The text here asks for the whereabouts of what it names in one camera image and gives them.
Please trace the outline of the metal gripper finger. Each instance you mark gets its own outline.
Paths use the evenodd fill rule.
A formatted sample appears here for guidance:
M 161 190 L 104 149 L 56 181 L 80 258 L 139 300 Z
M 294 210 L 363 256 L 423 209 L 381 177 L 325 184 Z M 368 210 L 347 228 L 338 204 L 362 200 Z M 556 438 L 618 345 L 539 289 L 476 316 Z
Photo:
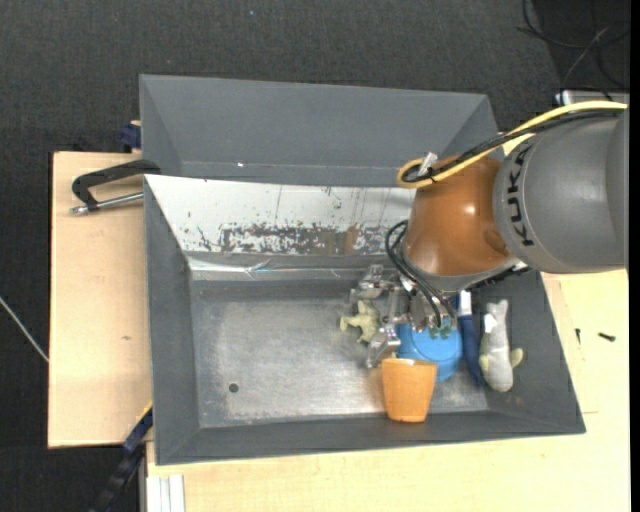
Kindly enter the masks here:
M 400 346 L 401 340 L 394 326 L 379 328 L 369 342 L 366 367 L 369 369 L 377 367 L 383 359 L 394 354 Z
M 391 292 L 395 287 L 396 283 L 390 280 L 361 280 L 350 290 L 349 302 L 357 304 L 359 301 L 373 301 L 383 293 Z

